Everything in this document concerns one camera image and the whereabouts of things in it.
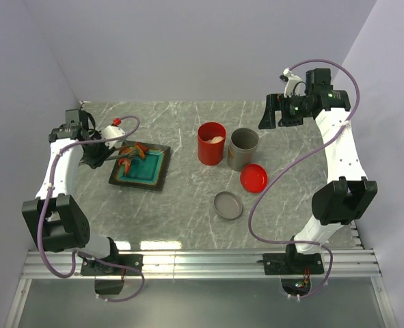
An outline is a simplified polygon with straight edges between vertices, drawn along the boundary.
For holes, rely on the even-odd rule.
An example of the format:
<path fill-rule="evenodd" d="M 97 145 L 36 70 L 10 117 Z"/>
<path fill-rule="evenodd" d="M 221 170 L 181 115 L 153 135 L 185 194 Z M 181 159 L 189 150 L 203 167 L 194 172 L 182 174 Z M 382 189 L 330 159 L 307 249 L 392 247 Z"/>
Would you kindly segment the steel serving tongs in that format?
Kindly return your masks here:
<path fill-rule="evenodd" d="M 131 159 L 136 156 L 137 156 L 137 151 L 131 150 L 130 152 L 122 153 L 119 155 L 109 156 L 108 158 L 105 159 L 105 161 L 117 161 L 120 159 Z"/>

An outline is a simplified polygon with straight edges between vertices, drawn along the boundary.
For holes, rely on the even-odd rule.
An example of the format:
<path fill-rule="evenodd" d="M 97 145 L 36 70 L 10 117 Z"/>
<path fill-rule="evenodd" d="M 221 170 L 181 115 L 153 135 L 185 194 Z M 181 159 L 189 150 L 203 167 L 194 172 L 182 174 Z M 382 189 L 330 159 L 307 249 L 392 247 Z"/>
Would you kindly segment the grey cylindrical canister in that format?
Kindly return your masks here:
<path fill-rule="evenodd" d="M 240 172 L 253 161 L 259 144 L 259 137 L 250 128 L 238 128 L 233 131 L 228 146 L 227 164 L 230 169 Z"/>

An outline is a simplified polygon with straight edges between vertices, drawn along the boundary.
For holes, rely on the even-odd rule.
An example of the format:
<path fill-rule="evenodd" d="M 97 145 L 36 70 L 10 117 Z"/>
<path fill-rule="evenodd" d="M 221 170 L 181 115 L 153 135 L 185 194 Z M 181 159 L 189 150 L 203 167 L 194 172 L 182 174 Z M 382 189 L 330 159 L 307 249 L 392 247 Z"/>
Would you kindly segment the steamed bun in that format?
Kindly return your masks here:
<path fill-rule="evenodd" d="M 222 142 L 223 140 L 224 140 L 224 137 L 222 137 L 222 136 L 216 136 L 216 137 L 214 137 L 214 138 L 212 138 L 212 139 L 207 140 L 206 142 L 207 142 L 208 144 L 217 144 L 217 143 Z"/>

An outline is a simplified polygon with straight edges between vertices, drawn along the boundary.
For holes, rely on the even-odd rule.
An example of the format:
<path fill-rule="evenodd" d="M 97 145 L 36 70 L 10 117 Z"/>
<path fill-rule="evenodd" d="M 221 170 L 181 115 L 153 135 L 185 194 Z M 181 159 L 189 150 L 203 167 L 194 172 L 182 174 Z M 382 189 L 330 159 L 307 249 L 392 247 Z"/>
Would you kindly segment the grey round lid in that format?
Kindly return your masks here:
<path fill-rule="evenodd" d="M 218 193 L 213 200 L 215 212 L 227 220 L 235 220 L 243 212 L 243 204 L 238 196 L 229 192 L 222 191 Z"/>

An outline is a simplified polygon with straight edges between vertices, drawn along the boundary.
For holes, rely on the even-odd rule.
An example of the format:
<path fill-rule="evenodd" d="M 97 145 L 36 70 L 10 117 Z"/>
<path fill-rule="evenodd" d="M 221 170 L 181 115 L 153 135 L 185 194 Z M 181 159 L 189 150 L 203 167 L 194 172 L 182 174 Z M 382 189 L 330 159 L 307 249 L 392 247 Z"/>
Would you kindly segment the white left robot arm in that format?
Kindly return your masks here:
<path fill-rule="evenodd" d="M 119 121 L 96 130 L 92 114 L 82 109 L 65 113 L 66 122 L 49 134 L 51 157 L 35 199 L 22 205 L 22 215 L 31 237 L 43 251 L 80 250 L 96 256 L 97 267 L 106 275 L 117 273 L 121 257 L 109 237 L 91 233 L 87 217 L 72 196 L 81 161 L 100 167 L 121 144 L 116 137 L 125 132 Z"/>

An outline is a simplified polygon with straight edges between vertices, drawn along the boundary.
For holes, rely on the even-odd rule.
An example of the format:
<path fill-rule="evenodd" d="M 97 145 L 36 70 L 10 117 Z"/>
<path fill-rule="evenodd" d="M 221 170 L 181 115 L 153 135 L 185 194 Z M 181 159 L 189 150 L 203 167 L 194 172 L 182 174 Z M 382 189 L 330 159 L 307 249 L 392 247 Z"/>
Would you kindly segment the aluminium rail frame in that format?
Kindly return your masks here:
<path fill-rule="evenodd" d="M 280 276 L 266 275 L 263 250 L 183 250 L 146 243 L 145 282 L 128 277 L 124 293 L 105 303 L 94 278 L 53 277 L 38 254 L 27 255 L 7 327 L 396 327 L 381 269 L 351 224 L 330 242 L 328 280 L 311 277 L 313 295 L 288 297 Z"/>

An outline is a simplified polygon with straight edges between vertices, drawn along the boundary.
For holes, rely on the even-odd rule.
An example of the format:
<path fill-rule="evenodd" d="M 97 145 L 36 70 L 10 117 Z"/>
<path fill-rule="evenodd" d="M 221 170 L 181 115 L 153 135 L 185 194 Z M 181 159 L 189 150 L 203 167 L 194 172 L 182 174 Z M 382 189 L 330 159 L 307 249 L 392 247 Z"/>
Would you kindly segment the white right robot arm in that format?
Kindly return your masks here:
<path fill-rule="evenodd" d="M 312 197 L 312 216 L 293 237 L 295 250 L 284 257 L 292 273 L 302 272 L 307 255 L 319 252 L 336 231 L 359 219 L 377 194 L 377 183 L 369 180 L 358 158 L 350 123 L 348 93 L 335 90 L 329 68 L 315 68 L 301 79 L 289 69 L 280 77 L 286 86 L 281 94 L 266 99 L 264 116 L 258 127 L 299 126 L 313 118 L 325 144 L 327 184 Z"/>

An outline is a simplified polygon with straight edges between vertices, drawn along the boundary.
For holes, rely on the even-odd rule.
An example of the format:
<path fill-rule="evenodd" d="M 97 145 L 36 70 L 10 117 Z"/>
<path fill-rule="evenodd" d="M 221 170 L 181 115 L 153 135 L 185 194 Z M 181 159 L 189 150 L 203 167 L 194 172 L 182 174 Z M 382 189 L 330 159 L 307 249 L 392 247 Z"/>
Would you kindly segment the red cylindrical canister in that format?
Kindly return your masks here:
<path fill-rule="evenodd" d="M 220 143 L 207 143 L 216 136 L 224 137 Z M 218 122 L 207 122 L 198 129 L 198 159 L 204 165 L 217 165 L 223 159 L 226 129 Z"/>

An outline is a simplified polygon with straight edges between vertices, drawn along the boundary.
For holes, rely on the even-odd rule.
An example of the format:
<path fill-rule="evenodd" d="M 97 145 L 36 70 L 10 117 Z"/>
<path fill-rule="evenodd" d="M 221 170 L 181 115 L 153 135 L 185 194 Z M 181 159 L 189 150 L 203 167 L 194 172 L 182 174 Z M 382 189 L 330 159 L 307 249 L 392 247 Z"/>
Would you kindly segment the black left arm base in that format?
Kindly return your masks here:
<path fill-rule="evenodd" d="M 118 254 L 112 259 L 96 259 L 82 254 L 81 276 L 95 277 L 94 290 L 98 298 L 111 303 L 123 302 L 139 295 L 144 289 L 145 277 L 142 273 L 144 257 L 141 254 Z M 130 296 L 123 299 L 110 299 L 118 296 L 126 278 L 140 277 L 140 287 Z"/>

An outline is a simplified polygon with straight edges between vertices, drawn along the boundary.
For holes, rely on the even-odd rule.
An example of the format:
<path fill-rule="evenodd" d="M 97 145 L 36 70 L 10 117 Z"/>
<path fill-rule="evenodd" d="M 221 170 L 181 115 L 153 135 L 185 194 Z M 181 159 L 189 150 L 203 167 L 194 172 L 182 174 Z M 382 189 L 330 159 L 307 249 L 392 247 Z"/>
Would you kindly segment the red round lid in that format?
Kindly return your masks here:
<path fill-rule="evenodd" d="M 267 186 L 268 175 L 262 166 L 251 163 L 242 169 L 240 182 L 246 191 L 260 193 Z"/>

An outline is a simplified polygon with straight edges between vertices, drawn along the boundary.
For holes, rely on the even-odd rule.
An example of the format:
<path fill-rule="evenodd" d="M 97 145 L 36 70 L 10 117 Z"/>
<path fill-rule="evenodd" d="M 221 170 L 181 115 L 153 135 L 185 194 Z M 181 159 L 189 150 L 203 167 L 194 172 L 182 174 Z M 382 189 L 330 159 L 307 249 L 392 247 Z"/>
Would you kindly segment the red sausage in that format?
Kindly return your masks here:
<path fill-rule="evenodd" d="M 124 168 L 124 174 L 127 175 L 130 172 L 131 160 L 129 158 L 121 158 L 118 160 L 118 165 Z"/>

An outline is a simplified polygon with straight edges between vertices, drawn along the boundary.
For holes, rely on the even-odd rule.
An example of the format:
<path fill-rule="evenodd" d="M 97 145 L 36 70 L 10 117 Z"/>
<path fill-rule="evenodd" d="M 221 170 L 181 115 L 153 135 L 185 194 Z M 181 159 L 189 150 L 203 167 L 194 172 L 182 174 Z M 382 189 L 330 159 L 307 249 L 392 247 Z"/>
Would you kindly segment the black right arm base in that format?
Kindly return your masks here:
<path fill-rule="evenodd" d="M 323 260 L 319 253 L 300 254 L 295 248 L 284 253 L 265 253 L 258 263 L 263 265 L 265 275 L 282 275 L 281 286 L 287 295 L 303 297 L 310 293 L 311 275 L 324 274 Z"/>

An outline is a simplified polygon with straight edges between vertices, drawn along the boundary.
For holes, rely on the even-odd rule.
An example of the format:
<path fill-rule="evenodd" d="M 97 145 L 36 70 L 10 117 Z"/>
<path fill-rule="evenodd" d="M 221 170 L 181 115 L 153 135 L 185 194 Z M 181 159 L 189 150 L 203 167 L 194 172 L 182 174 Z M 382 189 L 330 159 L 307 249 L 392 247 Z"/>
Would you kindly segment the teal square plate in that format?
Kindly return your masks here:
<path fill-rule="evenodd" d="M 125 141 L 119 148 L 135 145 L 136 141 Z M 139 143 L 149 148 L 145 159 L 135 157 L 131 160 L 130 172 L 125 175 L 124 168 L 118 165 L 118 160 L 112 169 L 109 177 L 109 184 L 122 187 L 135 187 L 151 191 L 162 191 L 165 184 L 165 177 L 171 159 L 171 148 L 169 146 Z"/>

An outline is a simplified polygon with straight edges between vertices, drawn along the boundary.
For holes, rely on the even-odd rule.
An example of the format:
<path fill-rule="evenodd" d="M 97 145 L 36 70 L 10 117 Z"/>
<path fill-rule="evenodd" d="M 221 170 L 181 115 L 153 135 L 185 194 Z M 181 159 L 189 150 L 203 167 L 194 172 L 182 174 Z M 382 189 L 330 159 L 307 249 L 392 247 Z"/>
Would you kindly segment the orange fried food pieces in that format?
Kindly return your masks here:
<path fill-rule="evenodd" d="M 140 143 L 136 143 L 132 146 L 125 146 L 120 149 L 120 156 L 122 159 L 133 159 L 139 157 L 141 159 L 146 158 L 149 148 Z"/>

